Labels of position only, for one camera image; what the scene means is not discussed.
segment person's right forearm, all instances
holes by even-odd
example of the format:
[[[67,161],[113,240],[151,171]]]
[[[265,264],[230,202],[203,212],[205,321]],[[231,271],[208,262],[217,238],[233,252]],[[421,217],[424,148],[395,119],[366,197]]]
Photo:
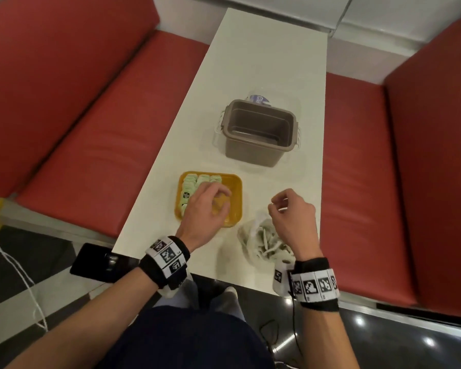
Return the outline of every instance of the person's right forearm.
[[[357,359],[338,312],[302,307],[303,352],[309,369],[358,369]]]

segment gray plastic container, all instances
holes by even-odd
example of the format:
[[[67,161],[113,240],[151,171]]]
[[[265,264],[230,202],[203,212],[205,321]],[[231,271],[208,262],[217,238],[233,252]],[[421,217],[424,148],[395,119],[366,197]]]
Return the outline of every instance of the gray plastic container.
[[[298,124],[290,111],[233,100],[222,119],[226,156],[273,167],[297,144]]]

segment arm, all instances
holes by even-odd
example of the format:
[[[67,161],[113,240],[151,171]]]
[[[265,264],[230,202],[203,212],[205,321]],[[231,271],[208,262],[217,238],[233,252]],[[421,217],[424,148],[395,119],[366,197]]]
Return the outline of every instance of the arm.
[[[278,235],[299,261],[324,257],[316,229],[316,209],[292,189],[272,198],[268,211]],[[302,308],[304,355],[308,368],[358,369],[357,359],[338,312]]]
[[[190,198],[176,236],[193,252],[222,227],[230,204],[212,213],[213,198],[227,187],[203,183]],[[136,268],[27,348],[7,369],[83,369],[95,366],[118,340],[158,286]]]

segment jeans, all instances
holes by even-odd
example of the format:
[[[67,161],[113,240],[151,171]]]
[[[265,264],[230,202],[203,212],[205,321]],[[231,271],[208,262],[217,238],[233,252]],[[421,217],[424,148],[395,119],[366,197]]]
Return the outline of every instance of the jeans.
[[[179,287],[179,291],[172,298],[160,298],[160,300],[154,305],[154,308],[161,305],[170,305],[172,307],[179,308],[192,308],[199,310],[200,305],[198,304],[198,287],[194,281],[186,279]],[[211,300],[209,310],[215,312],[227,313],[243,321],[244,315],[242,314],[241,306],[237,300],[236,295],[232,291],[224,291],[218,297]]]

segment white table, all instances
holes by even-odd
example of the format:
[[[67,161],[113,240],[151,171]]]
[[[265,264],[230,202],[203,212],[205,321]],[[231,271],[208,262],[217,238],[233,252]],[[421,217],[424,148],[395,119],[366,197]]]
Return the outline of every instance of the white table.
[[[228,9],[113,251],[141,258],[159,236],[176,232],[173,211],[183,172],[234,173],[243,183],[243,217],[195,251],[189,271],[273,293],[273,264],[252,266],[236,233],[288,187],[316,206],[320,228],[326,45],[324,33]],[[226,105],[256,87],[276,88],[300,103],[301,148],[273,168],[227,158],[225,138],[214,132]]]

